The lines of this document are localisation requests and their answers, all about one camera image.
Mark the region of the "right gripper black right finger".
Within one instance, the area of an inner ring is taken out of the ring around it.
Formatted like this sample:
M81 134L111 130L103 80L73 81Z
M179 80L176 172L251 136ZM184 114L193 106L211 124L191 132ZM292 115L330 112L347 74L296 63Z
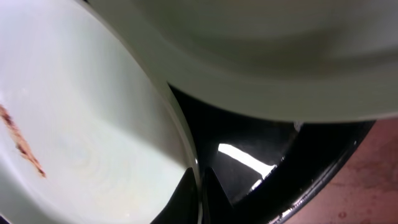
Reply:
M211 167L205 169L203 176L202 207L202 223L233 223L233 206L229 202L214 170Z

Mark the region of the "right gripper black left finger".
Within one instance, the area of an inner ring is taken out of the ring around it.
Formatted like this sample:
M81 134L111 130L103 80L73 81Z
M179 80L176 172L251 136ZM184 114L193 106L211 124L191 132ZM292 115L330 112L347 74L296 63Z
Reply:
M199 201L193 169L189 167L165 208L151 224L197 224Z

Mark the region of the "light blue plate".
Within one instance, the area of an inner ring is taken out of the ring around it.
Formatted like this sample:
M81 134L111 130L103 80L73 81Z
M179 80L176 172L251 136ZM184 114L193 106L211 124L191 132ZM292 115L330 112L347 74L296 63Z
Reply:
M151 223L191 167L170 88L82 1L1 2L1 216Z

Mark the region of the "pale green plate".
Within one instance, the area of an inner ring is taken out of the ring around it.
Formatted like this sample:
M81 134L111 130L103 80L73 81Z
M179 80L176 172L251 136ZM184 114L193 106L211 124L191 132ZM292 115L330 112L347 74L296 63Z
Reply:
M91 1L148 73L282 121L397 114L395 0Z

